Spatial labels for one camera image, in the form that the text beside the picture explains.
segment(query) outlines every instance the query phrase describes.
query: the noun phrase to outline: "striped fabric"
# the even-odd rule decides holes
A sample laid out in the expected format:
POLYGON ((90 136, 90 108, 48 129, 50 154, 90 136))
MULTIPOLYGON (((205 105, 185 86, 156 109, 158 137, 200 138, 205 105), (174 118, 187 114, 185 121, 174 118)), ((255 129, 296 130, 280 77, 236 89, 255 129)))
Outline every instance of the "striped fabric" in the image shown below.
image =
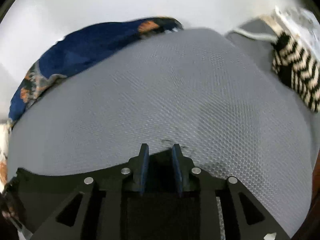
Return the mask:
POLYGON ((283 84, 296 91, 313 112, 320 111, 320 67, 310 51, 282 32, 274 45, 273 71, 283 84))

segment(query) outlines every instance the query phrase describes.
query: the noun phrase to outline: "blue floral fabric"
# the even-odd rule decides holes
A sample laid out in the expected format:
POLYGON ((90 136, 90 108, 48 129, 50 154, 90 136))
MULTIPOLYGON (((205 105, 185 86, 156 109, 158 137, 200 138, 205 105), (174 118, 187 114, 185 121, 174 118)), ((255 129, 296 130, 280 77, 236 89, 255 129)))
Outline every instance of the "blue floral fabric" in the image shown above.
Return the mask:
POLYGON ((94 66, 139 39, 179 29, 182 26, 177 20, 155 17, 132 22, 95 24, 67 35, 28 70, 11 99, 11 127, 43 92, 59 80, 94 66))

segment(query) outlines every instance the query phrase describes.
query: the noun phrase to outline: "gray fabric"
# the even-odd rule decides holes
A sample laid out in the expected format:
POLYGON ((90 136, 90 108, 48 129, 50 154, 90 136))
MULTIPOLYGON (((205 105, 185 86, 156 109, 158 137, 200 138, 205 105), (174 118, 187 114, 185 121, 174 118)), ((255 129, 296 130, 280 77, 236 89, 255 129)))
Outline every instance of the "gray fabric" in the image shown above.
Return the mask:
POLYGON ((294 97, 207 29, 137 42, 49 91, 12 131, 20 166, 63 175, 179 143, 212 175, 238 177, 292 236, 310 205, 312 132, 294 97))
MULTIPOLYGON (((244 24, 241 26, 241 29, 253 33, 267 33, 275 35, 273 30, 260 19, 244 24)), ((237 33, 228 33, 226 38, 239 47, 255 62, 257 67, 263 71, 265 77, 272 83, 272 86, 276 88, 283 98, 291 98, 291 100, 287 100, 287 104, 290 107, 299 109, 303 115, 306 125, 308 126, 308 130, 311 131, 311 152, 307 152, 307 154, 310 154, 311 165, 314 167, 316 165, 320 147, 320 114, 311 112, 310 109, 305 106, 297 93, 284 86, 271 70, 273 47, 269 42, 251 40, 237 33)))

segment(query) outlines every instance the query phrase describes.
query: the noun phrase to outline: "round metal rivet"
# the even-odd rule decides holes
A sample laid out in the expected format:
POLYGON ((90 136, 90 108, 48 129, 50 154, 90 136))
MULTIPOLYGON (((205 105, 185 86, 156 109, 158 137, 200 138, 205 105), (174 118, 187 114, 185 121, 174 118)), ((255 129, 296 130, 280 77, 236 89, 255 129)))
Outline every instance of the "round metal rivet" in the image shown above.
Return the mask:
POLYGON ((236 184, 238 182, 238 179, 236 177, 230 177, 228 179, 228 181, 231 183, 231 184, 236 184))
POLYGON ((124 175, 129 174, 130 172, 131 172, 131 170, 129 168, 123 168, 121 170, 121 173, 124 174, 124 175))
POLYGON ((191 172, 192 172, 193 174, 199 174, 199 173, 201 172, 201 169, 200 169, 200 168, 197 168, 197 167, 194 167, 194 168, 192 168, 191 172))
POLYGON ((92 182, 93 182, 93 178, 91 178, 91 177, 87 177, 84 179, 85 184, 91 184, 92 182))

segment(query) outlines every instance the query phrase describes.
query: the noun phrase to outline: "white wall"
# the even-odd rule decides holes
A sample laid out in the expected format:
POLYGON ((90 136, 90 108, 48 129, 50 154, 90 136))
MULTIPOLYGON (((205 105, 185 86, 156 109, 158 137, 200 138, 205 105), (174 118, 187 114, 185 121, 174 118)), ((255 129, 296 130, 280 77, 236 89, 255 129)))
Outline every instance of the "white wall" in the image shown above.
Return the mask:
MULTIPOLYGON (((300 5, 300 0, 16 0, 0 24, 0 76, 8 76, 1 85, 18 86, 42 53, 87 25, 171 16, 187 28, 209 27, 225 33, 269 13, 275 5, 300 5)), ((0 95, 0 119, 13 93, 8 89, 4 94, 0 95)))

